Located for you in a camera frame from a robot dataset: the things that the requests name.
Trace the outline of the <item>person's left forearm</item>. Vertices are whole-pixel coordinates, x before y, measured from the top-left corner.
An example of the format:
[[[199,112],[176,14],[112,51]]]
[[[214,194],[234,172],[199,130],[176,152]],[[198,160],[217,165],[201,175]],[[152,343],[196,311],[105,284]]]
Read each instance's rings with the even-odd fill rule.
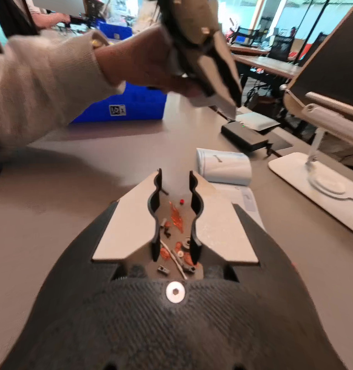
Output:
[[[125,81],[111,85],[96,60],[95,49],[108,46],[99,31],[8,40],[0,53],[0,162],[124,92]]]

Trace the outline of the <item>dark grey device box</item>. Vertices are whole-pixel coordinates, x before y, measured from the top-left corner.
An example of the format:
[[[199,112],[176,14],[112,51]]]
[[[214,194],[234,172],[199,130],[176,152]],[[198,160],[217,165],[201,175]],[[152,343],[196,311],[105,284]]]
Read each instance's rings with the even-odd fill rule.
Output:
[[[224,124],[220,132],[244,153],[248,154],[260,149],[265,149],[267,155],[271,153],[272,143],[269,142],[269,139],[240,122],[234,121]]]

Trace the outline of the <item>transparent orange lego flame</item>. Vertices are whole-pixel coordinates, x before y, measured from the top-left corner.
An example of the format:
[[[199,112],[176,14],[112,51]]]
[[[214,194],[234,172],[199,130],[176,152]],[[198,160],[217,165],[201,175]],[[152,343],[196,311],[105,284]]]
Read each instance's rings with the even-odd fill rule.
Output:
[[[174,206],[174,204],[169,201],[170,205],[170,212],[171,212],[171,220],[174,226],[179,230],[181,234],[184,233],[184,225],[183,225],[183,218],[179,212],[179,209]]]

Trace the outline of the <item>blue storage bin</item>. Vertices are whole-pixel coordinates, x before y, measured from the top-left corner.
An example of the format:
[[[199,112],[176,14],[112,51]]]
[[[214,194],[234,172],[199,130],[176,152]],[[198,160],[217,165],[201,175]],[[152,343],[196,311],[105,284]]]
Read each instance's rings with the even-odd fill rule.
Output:
[[[71,124],[111,121],[160,120],[167,95],[160,90],[126,83],[123,94],[91,104]]]

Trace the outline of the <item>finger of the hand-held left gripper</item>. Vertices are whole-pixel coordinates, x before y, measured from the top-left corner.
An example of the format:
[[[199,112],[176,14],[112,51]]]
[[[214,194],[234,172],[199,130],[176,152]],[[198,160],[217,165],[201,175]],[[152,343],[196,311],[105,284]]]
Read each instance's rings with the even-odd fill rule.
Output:
[[[191,104],[194,107],[215,106],[228,119],[234,119],[236,103],[223,83],[216,63],[211,57],[203,55],[197,59],[197,67],[199,82],[205,85],[201,88],[203,92],[200,95],[191,98]]]
[[[224,35],[220,30],[213,35],[214,59],[216,61],[222,83],[227,89],[228,96],[236,108],[242,105],[242,86],[238,69]]]

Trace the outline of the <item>white flexible lego whip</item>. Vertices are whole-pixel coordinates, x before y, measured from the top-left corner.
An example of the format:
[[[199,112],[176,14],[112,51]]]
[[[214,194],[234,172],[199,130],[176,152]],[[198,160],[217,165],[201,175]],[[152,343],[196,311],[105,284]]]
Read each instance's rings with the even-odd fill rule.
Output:
[[[175,255],[172,253],[170,248],[162,240],[160,240],[160,243],[161,243],[162,247],[165,248],[165,250],[170,254],[171,259],[174,261],[174,263],[175,263],[177,269],[179,270],[181,276],[183,277],[183,279],[188,280],[186,274],[183,271],[182,265],[180,264],[178,259],[175,257]]]

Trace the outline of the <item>lego instruction booklet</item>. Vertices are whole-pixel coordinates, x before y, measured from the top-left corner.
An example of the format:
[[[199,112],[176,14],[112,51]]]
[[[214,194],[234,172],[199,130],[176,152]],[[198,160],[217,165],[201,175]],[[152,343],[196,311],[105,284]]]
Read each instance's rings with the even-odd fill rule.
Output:
[[[199,175],[266,230],[250,189],[252,166],[248,156],[239,152],[197,148],[197,169]]]

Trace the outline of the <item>person's left hand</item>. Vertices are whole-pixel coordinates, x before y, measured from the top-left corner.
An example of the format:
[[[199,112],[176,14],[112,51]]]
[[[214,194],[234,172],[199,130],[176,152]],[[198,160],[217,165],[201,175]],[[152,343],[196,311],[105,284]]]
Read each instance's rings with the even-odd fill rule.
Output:
[[[160,24],[116,44],[97,48],[96,60],[113,87],[122,82],[178,93],[187,98],[202,95],[189,77],[176,76],[169,69],[171,44]]]

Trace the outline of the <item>small blue parts bin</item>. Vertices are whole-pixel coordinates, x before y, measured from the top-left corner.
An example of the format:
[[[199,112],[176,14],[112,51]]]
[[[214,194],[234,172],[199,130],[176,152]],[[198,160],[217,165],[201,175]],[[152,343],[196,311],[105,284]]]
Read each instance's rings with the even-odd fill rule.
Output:
[[[96,28],[108,39],[125,40],[133,35],[132,28],[122,25],[108,24],[104,20],[96,19]]]

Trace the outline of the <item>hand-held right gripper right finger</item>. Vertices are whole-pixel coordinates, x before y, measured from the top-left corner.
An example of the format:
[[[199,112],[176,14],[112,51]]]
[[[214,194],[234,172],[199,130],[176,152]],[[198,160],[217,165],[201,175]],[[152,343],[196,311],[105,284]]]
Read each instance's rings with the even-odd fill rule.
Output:
[[[195,214],[189,246],[192,262],[258,265],[233,203],[196,171],[189,172],[189,190]]]

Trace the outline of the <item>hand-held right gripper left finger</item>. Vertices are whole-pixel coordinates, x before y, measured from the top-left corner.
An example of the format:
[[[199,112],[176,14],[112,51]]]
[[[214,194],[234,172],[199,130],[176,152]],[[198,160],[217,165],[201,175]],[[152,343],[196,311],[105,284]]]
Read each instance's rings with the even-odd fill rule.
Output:
[[[124,262],[137,254],[157,262],[160,256],[162,169],[119,198],[92,256],[93,262]]]

